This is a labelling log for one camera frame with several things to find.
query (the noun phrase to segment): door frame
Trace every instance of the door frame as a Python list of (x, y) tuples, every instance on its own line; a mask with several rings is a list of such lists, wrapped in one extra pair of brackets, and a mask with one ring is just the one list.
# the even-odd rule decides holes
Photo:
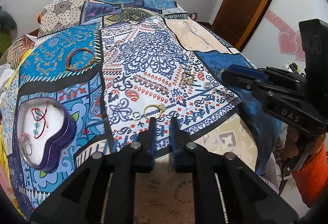
[[(219, 21), (219, 18), (221, 17), (223, 13), (224, 6), (226, 5), (228, 0), (223, 0), (220, 9), (214, 19), (214, 22), (212, 24), (212, 30), (215, 29), (215, 26), (217, 22)], [(237, 48), (239, 51), (241, 51), (248, 41), (250, 40), (251, 36), (253, 35), (255, 29), (259, 25), (260, 21), (262, 20), (266, 10), (268, 9), (269, 5), (271, 3), (271, 0), (261, 0), (260, 5), (258, 6), (257, 10), (254, 13), (254, 16), (252, 17), (250, 23), (246, 27), (243, 35), (239, 39), (238, 43), (235, 45), (235, 48)]]

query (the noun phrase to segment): orange cloth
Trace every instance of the orange cloth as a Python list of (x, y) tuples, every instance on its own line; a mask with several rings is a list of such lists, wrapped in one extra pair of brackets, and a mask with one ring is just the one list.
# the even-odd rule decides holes
[(292, 171), (292, 175), (303, 202), (311, 207), (328, 184), (325, 146), (323, 145), (320, 152), (313, 159), (306, 162), (299, 171)]

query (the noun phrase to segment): gold ring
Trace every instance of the gold ring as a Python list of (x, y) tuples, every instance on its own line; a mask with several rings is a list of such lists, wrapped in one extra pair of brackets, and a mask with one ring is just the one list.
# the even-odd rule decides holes
[(181, 78), (186, 84), (191, 85), (195, 77), (190, 72), (184, 71), (181, 73)]
[(155, 108), (158, 109), (159, 115), (156, 117), (156, 119), (159, 119), (162, 116), (162, 114), (164, 113), (165, 109), (166, 109), (165, 105), (162, 104), (162, 103), (160, 103), (160, 104), (154, 104), (154, 103), (149, 104), (148, 106), (146, 106), (144, 108), (144, 112), (143, 112), (146, 119), (150, 119), (149, 117), (146, 116), (146, 109), (150, 108), (150, 107), (155, 107)]

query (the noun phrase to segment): braided bracelet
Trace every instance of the braided bracelet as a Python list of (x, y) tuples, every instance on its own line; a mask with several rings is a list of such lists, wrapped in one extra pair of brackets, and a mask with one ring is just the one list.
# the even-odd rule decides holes
[[(88, 52), (88, 53), (92, 54), (92, 55), (93, 55), (92, 59), (91, 59), (91, 60), (90, 60), (90, 61), (89, 61), (89, 62), (88, 62), (83, 68), (79, 68), (79, 69), (73, 69), (73, 68), (71, 68), (71, 61), (72, 61), (73, 56), (74, 56), (77, 52), (81, 52), (81, 51), (83, 51), (83, 52)], [(95, 54), (94, 54), (91, 50), (89, 50), (89, 49), (86, 48), (86, 47), (84, 47), (84, 48), (78, 48), (78, 49), (76, 49), (76, 50), (74, 50), (74, 51), (71, 51), (71, 52), (69, 53), (69, 55), (67, 56), (67, 58), (66, 58), (66, 64), (65, 64), (65, 68), (66, 68), (67, 70), (71, 71), (71, 72), (78, 72), (78, 71), (84, 70), (84, 69), (86, 69), (86, 68), (92, 66), (95, 62), (96, 62), (96, 57), (95, 57)]]

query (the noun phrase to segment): metal screw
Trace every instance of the metal screw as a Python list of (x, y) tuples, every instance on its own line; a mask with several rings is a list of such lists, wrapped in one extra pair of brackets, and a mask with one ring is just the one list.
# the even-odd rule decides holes
[(102, 152), (95, 152), (92, 154), (93, 159), (100, 159), (100, 158), (102, 158), (102, 156), (103, 156)]
[(134, 149), (138, 149), (141, 147), (141, 143), (140, 142), (133, 142), (130, 144), (130, 146)]
[(227, 152), (224, 154), (224, 157), (228, 160), (234, 160), (236, 158), (236, 155), (232, 152)]
[(193, 143), (193, 142), (189, 142), (186, 144), (186, 147), (188, 149), (195, 149), (197, 147), (197, 144)]

